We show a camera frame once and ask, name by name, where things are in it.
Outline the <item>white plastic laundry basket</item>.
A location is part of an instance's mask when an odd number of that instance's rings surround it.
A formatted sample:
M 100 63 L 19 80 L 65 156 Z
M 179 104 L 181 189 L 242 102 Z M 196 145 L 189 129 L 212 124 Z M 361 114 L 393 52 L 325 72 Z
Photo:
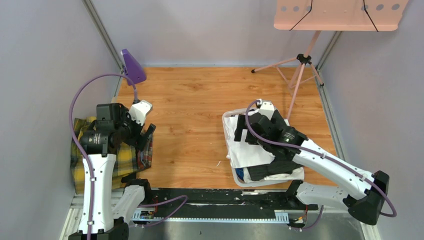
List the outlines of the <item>white plastic laundry basket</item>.
M 251 179 L 247 167 L 270 164 L 274 160 L 274 156 L 260 145 L 246 143 L 247 130 L 245 129 L 242 130 L 241 140 L 235 141 L 238 116 L 245 114 L 245 112 L 246 109 L 241 108 L 227 111 L 222 115 L 223 132 L 227 147 L 226 158 L 229 159 L 234 182 L 242 188 L 256 188 L 285 183 L 291 180 L 303 180 L 305 178 L 303 167 L 293 170 L 291 174 L 274 174 L 257 181 Z

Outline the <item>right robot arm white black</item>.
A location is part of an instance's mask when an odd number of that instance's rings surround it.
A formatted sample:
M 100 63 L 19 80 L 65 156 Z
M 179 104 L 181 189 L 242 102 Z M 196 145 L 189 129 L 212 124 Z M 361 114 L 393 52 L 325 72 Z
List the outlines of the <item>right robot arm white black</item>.
M 374 226 L 389 204 L 390 177 L 353 166 L 322 149 L 304 133 L 290 126 L 278 110 L 249 110 L 236 117 L 234 141 L 259 151 L 258 163 L 248 166 L 254 181 L 277 174 L 292 174 L 302 167 L 327 177 L 334 186 L 318 186 L 294 180 L 285 195 L 292 209 L 323 205 L 348 211 L 356 220 Z

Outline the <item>white long sleeve shirt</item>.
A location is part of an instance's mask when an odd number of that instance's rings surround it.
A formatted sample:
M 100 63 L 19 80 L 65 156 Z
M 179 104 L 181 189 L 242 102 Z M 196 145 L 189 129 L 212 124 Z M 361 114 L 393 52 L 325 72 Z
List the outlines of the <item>white long sleeve shirt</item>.
M 237 125 L 237 117 L 244 114 L 245 109 L 227 111 L 222 115 L 225 143 L 227 146 L 227 158 L 232 168 L 247 168 L 270 164 L 275 156 L 264 150 L 261 145 L 248 144 L 245 142 L 247 130 L 242 132 L 240 142 L 234 141 L 234 131 Z

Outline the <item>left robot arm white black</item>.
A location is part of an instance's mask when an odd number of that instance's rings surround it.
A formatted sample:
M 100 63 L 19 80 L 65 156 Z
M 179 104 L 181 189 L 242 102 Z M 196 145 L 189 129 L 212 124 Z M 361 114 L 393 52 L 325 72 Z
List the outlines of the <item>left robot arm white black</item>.
M 142 132 L 151 103 L 135 101 L 130 108 L 121 103 L 99 104 L 96 119 L 77 146 L 83 149 L 85 170 L 83 211 L 78 229 L 70 240 L 126 240 L 129 224 L 138 206 L 149 206 L 153 193 L 147 179 L 131 179 L 118 203 L 112 205 L 112 178 L 118 148 L 122 143 L 143 151 L 156 129 L 150 124 Z

